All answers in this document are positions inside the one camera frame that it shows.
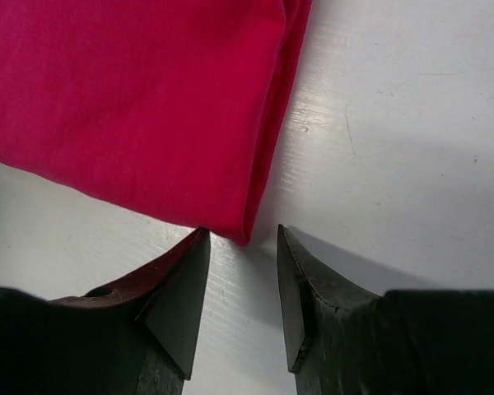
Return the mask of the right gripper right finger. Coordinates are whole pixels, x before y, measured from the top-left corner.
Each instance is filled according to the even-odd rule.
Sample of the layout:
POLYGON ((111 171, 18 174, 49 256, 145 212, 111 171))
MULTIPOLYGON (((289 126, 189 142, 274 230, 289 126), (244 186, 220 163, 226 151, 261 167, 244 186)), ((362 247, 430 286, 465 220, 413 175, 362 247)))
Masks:
POLYGON ((377 295, 284 226, 277 279, 299 394, 494 394, 494 290, 377 295))

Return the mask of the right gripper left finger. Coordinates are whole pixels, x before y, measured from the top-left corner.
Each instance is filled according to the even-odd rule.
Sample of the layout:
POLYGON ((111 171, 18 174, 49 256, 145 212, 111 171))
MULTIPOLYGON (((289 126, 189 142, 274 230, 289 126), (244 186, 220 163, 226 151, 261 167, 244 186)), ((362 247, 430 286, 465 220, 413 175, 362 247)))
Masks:
POLYGON ((0 394, 179 394, 193 371, 210 234, 83 296, 0 287, 0 394))

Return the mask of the crimson red t shirt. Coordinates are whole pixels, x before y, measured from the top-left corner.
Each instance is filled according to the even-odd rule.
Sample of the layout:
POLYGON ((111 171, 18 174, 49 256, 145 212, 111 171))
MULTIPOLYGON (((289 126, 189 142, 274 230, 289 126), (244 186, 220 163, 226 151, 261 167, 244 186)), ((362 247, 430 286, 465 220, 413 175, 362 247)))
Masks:
POLYGON ((250 241, 308 1, 0 1, 0 163, 250 241))

